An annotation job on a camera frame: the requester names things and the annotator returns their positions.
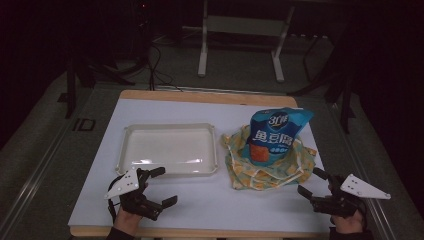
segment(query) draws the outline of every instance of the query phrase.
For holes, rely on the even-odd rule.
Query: cloth bag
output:
[[[270,166],[262,167],[255,166],[249,159],[242,157],[241,153],[249,135],[250,126],[243,126],[231,136],[224,134],[221,139],[229,150],[225,164],[234,189],[278,188],[286,184],[303,183],[311,176],[317,151],[303,146],[299,137],[296,137],[284,158],[278,159]]]

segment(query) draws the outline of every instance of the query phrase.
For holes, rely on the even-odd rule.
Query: gray carpet floor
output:
[[[309,40],[297,37],[287,40],[281,56],[286,81],[277,83],[269,44],[228,44],[222,36],[215,37],[211,36],[207,75],[204,78],[197,76],[200,57],[198,34],[187,34],[187,38],[178,45],[170,44],[166,39],[157,40],[156,46],[160,50],[156,69],[157,88],[284,95],[309,84],[302,64]],[[322,39],[308,55],[307,65],[312,77],[325,64],[331,49],[329,41]],[[159,52],[152,49],[152,63],[158,59]],[[127,63],[120,62],[120,66],[125,67]],[[67,222],[73,206],[102,141],[119,93],[128,88],[100,76],[98,78],[94,89],[77,88],[77,109],[70,119],[64,118],[66,104],[57,102],[59,95],[66,92],[66,74],[56,79],[21,128],[1,150],[0,216],[2,222],[7,218],[15,223],[9,229],[8,239],[70,237]],[[127,79],[137,83],[131,88],[147,89],[149,71],[142,70],[127,76]],[[392,194],[393,199],[390,201],[382,201],[381,205],[371,204],[384,210],[384,215],[370,216],[370,228],[376,239],[385,239],[382,237],[385,234],[394,236],[393,239],[424,239],[423,220],[362,111],[358,97],[354,96],[351,103],[355,115],[355,118],[349,120],[351,133],[345,135],[338,125],[337,105],[328,105],[323,100],[325,90],[326,86],[323,86],[296,100],[300,106],[317,111],[316,120],[311,121],[311,126],[318,148],[323,149],[322,159],[334,163],[325,166],[326,169],[341,174],[348,174],[349,169],[359,169],[365,173],[367,180],[388,189]],[[96,127],[92,132],[72,131],[77,118],[96,119]],[[335,141],[344,141],[346,148],[334,148],[332,143]],[[346,156],[362,160],[359,165],[344,163],[342,159]],[[44,171],[33,175],[38,167]],[[20,193],[28,187],[26,184],[29,179],[38,180],[39,184],[33,188],[35,191],[29,193],[25,206],[14,206],[20,200]],[[8,216],[10,210],[16,207],[21,208],[20,215],[16,215],[16,218]],[[381,230],[377,225],[386,219],[390,227]]]

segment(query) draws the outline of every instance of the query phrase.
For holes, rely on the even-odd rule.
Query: white desk leg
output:
[[[280,62],[280,53],[281,53],[281,49],[283,48],[284,40],[286,40],[286,37],[287,37],[287,31],[290,26],[290,21],[293,16],[294,9],[295,9],[294,6],[290,7],[286,21],[283,24],[283,28],[281,30],[280,41],[278,42],[278,46],[275,50],[271,51],[272,63],[274,64],[274,71],[275,71],[275,77],[277,79],[277,82],[284,82],[283,70],[281,69],[281,62]]]
[[[208,0],[203,1],[203,26],[202,26],[202,50],[200,52],[199,77],[206,76],[206,63],[208,61]]]

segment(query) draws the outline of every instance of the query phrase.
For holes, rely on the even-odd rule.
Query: black sleeve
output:
[[[373,240],[372,232],[366,230],[362,233],[341,234],[335,227],[330,227],[330,240]]]
[[[106,240],[133,240],[134,236],[124,233],[114,227],[110,229],[109,235]]]

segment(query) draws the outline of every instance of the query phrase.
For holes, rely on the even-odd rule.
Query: white tabletop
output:
[[[141,232],[143,228],[257,231],[264,236],[266,232],[279,232],[281,236],[328,232],[329,216],[314,213],[309,201],[297,193],[297,185],[266,191],[231,188],[224,162],[227,150],[219,143],[220,137],[249,124],[256,111],[266,108],[275,107],[119,99],[69,220],[71,231],[78,227],[112,226],[103,197],[117,177],[115,166],[125,127],[147,123],[210,123],[215,126],[218,170],[211,176],[149,179],[144,192],[148,199],[161,202],[178,195],[178,203],[165,209],[157,221],[143,219]],[[317,149],[309,124],[300,136],[305,146]],[[317,167],[323,168],[319,153],[315,161]],[[327,185],[315,175],[303,184],[314,196],[330,195]]]

